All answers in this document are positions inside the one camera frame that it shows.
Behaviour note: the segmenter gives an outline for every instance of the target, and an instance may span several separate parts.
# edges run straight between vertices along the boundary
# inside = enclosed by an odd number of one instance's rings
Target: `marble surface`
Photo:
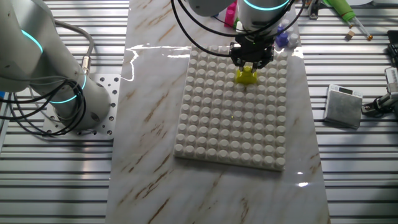
[[[231,42],[181,18],[201,44]],[[288,61],[287,165],[278,173],[172,155],[190,43],[169,0],[131,1],[126,40],[106,223],[329,222],[299,48]]]

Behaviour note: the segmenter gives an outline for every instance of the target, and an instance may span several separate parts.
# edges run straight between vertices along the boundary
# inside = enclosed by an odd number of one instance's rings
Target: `metal mounting plate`
[[[107,118],[93,129],[87,131],[71,131],[64,136],[57,137],[57,140],[110,140],[114,138],[121,76],[118,74],[91,74],[90,78],[94,82],[98,82],[103,85],[111,97],[111,106]],[[47,107],[47,114],[58,120],[51,105],[48,105]],[[65,126],[62,123],[54,122],[47,118],[44,119],[43,130],[56,132],[61,130],[63,127]]]

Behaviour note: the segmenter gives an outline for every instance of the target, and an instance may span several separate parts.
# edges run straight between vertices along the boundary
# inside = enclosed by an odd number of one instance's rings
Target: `white lego baseplate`
[[[227,54],[228,47],[210,47]],[[257,84],[235,83],[230,58],[192,47],[174,155],[284,170],[287,54],[257,71]]]

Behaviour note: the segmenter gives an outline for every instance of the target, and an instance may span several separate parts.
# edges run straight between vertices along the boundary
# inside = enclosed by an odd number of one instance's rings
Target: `teal light ring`
[[[273,11],[273,10],[277,10],[277,9],[280,9],[280,8],[284,7],[287,3],[289,3],[290,0],[286,0],[285,3],[283,3],[283,4],[279,5],[279,6],[275,6],[275,7],[259,7],[259,6],[256,6],[256,5],[251,4],[251,3],[249,2],[249,0],[243,0],[243,1],[244,1],[248,6],[252,7],[253,9],[257,9],[257,10],[260,10],[260,11]]]
[[[43,53],[43,48],[40,45],[39,41],[37,41],[34,37],[32,37],[30,34],[28,34],[27,32],[25,32],[24,30],[22,30],[22,33],[29,38],[30,40],[32,40],[40,49],[40,51]]]
[[[82,90],[84,90],[84,88],[85,88],[85,86],[86,86],[86,75],[84,75],[85,76],[85,82],[83,83],[83,86],[82,86]],[[73,99],[75,99],[76,98],[76,95],[75,96],[73,96],[73,97],[71,97],[71,98],[69,98],[68,100],[64,100],[64,101],[60,101],[60,102],[54,102],[54,101],[50,101],[50,103],[58,103],[58,104],[60,104],[60,103],[66,103],[66,102],[69,102],[69,101],[71,101],[71,100],[73,100]]]

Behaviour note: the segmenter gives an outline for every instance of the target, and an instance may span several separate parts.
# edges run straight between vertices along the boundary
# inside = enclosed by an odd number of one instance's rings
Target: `robotic arm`
[[[0,0],[0,91],[18,92],[31,86],[46,95],[73,80],[81,86],[86,101],[78,130],[91,129],[106,117],[110,97],[92,81],[57,34],[50,9],[42,0]],[[62,87],[50,103],[63,120],[76,114],[77,95]]]
[[[213,16],[233,0],[188,0],[192,10],[200,16]],[[252,72],[266,66],[273,60],[274,41],[277,26],[284,12],[289,10],[290,0],[238,0],[238,17],[244,32],[231,43],[229,55],[241,70],[246,62],[253,63]],[[245,33],[267,27],[253,35]]]

